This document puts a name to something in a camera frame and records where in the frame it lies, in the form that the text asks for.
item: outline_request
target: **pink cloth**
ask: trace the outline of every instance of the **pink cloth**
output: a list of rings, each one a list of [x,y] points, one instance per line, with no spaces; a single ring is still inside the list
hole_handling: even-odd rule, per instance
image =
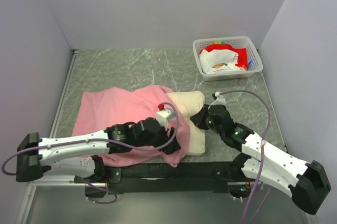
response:
[[[72,136],[97,132],[114,124],[138,122],[148,117],[155,118],[160,103],[172,103],[166,95],[168,92],[173,91],[160,85],[147,86],[133,92],[116,87],[96,93],[84,92]],[[104,164],[111,167],[124,167],[162,156],[167,163],[176,167],[187,154],[190,145],[190,127],[180,112],[178,113],[177,140],[181,150],[166,155],[158,150],[133,149],[129,153],[101,155]],[[170,126],[176,127],[175,119],[170,122]]]

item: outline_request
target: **pink fabric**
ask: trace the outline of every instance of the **pink fabric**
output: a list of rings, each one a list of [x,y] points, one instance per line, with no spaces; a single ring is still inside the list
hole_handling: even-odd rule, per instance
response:
[[[173,91],[160,85],[147,86],[133,92],[116,87],[96,93],[84,92],[72,135],[89,134],[106,129],[114,124],[123,124],[130,121],[138,122],[148,117],[155,118],[160,103],[172,103],[166,95],[168,92]],[[170,126],[176,127],[175,119],[170,122]],[[181,150],[170,155],[157,150],[141,151],[133,149],[129,153],[107,154],[101,155],[101,157],[107,166],[124,167],[163,156],[167,163],[176,167],[187,154],[190,145],[190,127],[180,112],[177,140]]]

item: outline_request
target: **red cloth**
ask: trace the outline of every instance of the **red cloth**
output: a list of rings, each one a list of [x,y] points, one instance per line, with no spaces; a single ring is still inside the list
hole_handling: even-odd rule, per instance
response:
[[[238,54],[237,63],[235,66],[242,67],[245,70],[248,69],[247,50],[245,48],[233,48],[230,44],[212,44],[205,47],[205,50],[207,52],[210,52],[212,50],[224,50],[224,49],[234,51],[235,53]]]

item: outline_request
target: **marble table top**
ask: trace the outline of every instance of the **marble table top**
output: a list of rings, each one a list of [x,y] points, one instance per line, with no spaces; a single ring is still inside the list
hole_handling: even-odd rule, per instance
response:
[[[245,89],[264,98],[271,109],[272,121],[266,139],[285,150],[280,128],[262,73],[247,79],[204,82],[196,67],[192,49],[79,50],[63,98],[54,137],[71,136],[83,92],[97,92],[111,87],[136,90],[147,85],[165,85],[175,92],[201,91],[210,104],[216,91]],[[227,109],[234,121],[247,125],[260,135],[267,123],[263,104],[247,93],[226,95]],[[225,145],[210,130],[206,131],[206,152],[199,157],[185,157],[182,162],[232,161],[239,152]],[[162,163],[162,158],[148,162]]]

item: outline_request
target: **cable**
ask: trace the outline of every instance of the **cable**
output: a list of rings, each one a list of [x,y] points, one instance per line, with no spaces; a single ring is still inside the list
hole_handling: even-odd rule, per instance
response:
[[[246,92],[246,93],[249,93],[249,94],[251,94],[253,96],[256,96],[263,103],[264,107],[267,110],[267,114],[268,114],[267,126],[264,129],[264,132],[262,134],[262,140],[261,140],[261,162],[260,162],[260,168],[259,168],[259,171],[257,172],[257,176],[256,176],[256,179],[255,179],[256,183],[254,184],[254,186],[252,188],[252,191],[251,191],[250,195],[248,196],[247,204],[246,204],[246,206],[244,208],[244,211],[242,213],[241,223],[244,223],[244,221],[246,219],[246,216],[247,216],[247,213],[248,213],[249,206],[251,204],[252,198],[255,195],[255,192],[256,192],[256,189],[257,189],[257,184],[258,184],[258,181],[259,181],[259,179],[261,177],[261,173],[262,173],[263,161],[264,161],[264,139],[265,139],[265,137],[267,135],[267,132],[269,130],[269,127],[270,127],[271,114],[270,114],[270,109],[269,109],[267,103],[259,95],[257,95],[256,93],[254,93],[252,91],[235,90],[235,91],[221,92],[220,95],[225,95],[225,94],[234,93],[234,92]],[[264,204],[265,200],[267,199],[268,195],[269,195],[269,191],[267,191],[264,200],[261,202],[260,206],[257,208],[256,212],[254,213],[253,217],[251,218],[251,221],[254,219],[254,217],[257,215],[257,213],[260,211],[260,209],[261,209],[262,205]]]
[[[5,169],[6,164],[9,161],[11,161],[11,159],[15,158],[16,156],[18,156],[20,154],[26,153],[26,152],[30,152],[30,151],[34,151],[34,150],[39,150],[39,149],[48,149],[48,148],[53,148],[53,147],[61,147],[61,146],[66,146],[66,145],[74,145],[74,144],[79,144],[79,143],[88,143],[88,142],[92,142],[92,141],[106,141],[106,142],[109,142],[109,143],[114,143],[114,144],[118,144],[118,145],[121,145],[121,146],[125,146],[125,147],[131,148],[131,149],[137,149],[137,150],[141,150],[141,151],[153,151],[153,150],[162,149],[162,148],[166,147],[167,145],[169,145],[174,140],[174,138],[177,135],[178,128],[179,128],[179,115],[178,115],[177,109],[171,103],[163,102],[162,104],[166,104],[166,105],[168,105],[168,106],[170,106],[172,108],[172,110],[174,112],[174,115],[176,117],[176,129],[174,130],[171,138],[167,142],[165,142],[163,145],[161,145],[159,147],[151,148],[151,149],[143,149],[142,147],[135,147],[135,146],[123,143],[123,142],[119,142],[119,141],[115,141],[115,140],[109,140],[109,139],[78,140],[78,141],[73,141],[73,142],[64,142],[64,143],[57,143],[57,144],[51,144],[51,145],[45,145],[45,146],[37,146],[37,147],[31,147],[31,148],[28,148],[28,149],[20,150],[20,151],[16,152],[15,154],[11,155],[10,157],[8,157],[3,162],[3,164],[1,165],[1,171],[2,171],[3,174],[6,174],[8,176],[15,176],[16,173],[12,173],[12,172],[6,171],[6,169]],[[80,178],[80,179],[83,182],[85,182],[86,184],[88,184],[89,186],[91,186],[91,187],[93,187],[95,189],[98,189],[98,190],[101,190],[101,191],[106,191],[107,193],[113,194],[115,196],[114,200],[108,201],[108,202],[99,202],[99,201],[95,201],[95,200],[93,200],[91,198],[88,198],[88,200],[90,200],[91,202],[94,202],[94,203],[97,203],[97,204],[110,204],[110,203],[116,202],[116,200],[117,200],[117,194],[115,194],[114,192],[109,191],[108,189],[104,189],[104,188],[100,188],[98,186],[95,186],[95,185],[93,185],[92,183],[90,183],[89,181],[87,181],[84,178]]]

